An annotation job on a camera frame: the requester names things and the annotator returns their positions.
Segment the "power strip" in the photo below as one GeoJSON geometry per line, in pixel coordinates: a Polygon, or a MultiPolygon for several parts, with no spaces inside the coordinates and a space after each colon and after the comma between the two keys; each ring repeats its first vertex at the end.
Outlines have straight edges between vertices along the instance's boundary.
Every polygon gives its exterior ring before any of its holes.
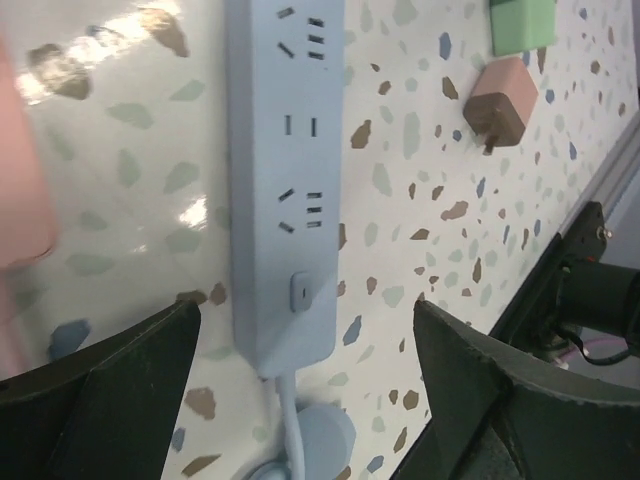
{"type": "Polygon", "coordinates": [[[263,378],[335,348],[344,6],[227,3],[234,335],[263,378]]]}

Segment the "outlet slot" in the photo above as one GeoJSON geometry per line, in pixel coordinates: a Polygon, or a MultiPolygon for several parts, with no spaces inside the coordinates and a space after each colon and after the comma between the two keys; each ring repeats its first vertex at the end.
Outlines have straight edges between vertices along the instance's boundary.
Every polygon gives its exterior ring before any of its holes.
{"type": "Polygon", "coordinates": [[[278,43],[278,48],[282,50],[284,53],[286,53],[289,56],[289,58],[295,57],[295,54],[284,43],[282,42],[278,43]]]}
{"type": "Polygon", "coordinates": [[[290,190],[287,190],[286,192],[284,192],[282,195],[278,197],[278,200],[280,200],[281,202],[284,202],[287,198],[289,198],[294,193],[295,192],[293,191],[293,188],[290,190]]]}
{"type": "Polygon", "coordinates": [[[313,43],[319,43],[321,45],[324,45],[324,38],[323,37],[318,37],[317,35],[309,35],[309,41],[313,42],[313,43]]]}
{"type": "Polygon", "coordinates": [[[281,230],[284,230],[287,233],[293,233],[295,228],[293,228],[291,225],[284,223],[284,222],[280,222],[280,225],[278,225],[280,227],[281,230]]]}
{"type": "Polygon", "coordinates": [[[296,11],[293,9],[293,7],[285,8],[278,12],[278,18],[282,20],[283,18],[287,18],[294,13],[296,13],[296,11]]]}
{"type": "Polygon", "coordinates": [[[310,18],[309,25],[313,25],[314,27],[324,28],[324,20],[320,20],[319,18],[310,18]]]}

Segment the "green block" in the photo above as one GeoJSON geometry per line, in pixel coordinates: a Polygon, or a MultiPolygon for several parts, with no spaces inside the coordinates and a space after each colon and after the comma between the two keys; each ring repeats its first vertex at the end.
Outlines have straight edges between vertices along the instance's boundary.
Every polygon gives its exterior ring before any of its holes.
{"type": "Polygon", "coordinates": [[[491,0],[491,35],[496,57],[553,45],[555,0],[491,0]]]}

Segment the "terrazzo table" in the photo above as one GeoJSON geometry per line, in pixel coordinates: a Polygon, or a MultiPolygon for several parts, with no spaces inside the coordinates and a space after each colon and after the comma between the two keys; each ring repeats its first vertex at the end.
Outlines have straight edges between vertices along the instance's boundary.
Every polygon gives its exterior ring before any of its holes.
{"type": "MultiPolygon", "coordinates": [[[[483,157],[461,111],[490,61],[486,3],[348,2],[338,346],[299,375],[303,402],[355,422],[341,479],[389,478],[430,418],[416,298],[488,332],[638,110],[630,1],[559,0],[557,44],[523,56],[541,91],[525,138],[483,157]]],[[[0,22],[61,226],[12,277],[31,360],[54,331],[73,350],[196,298],[163,479],[240,480],[281,429],[232,342],[223,2],[22,5],[0,0],[0,22]],[[52,77],[51,56],[73,69],[52,77]]]]}

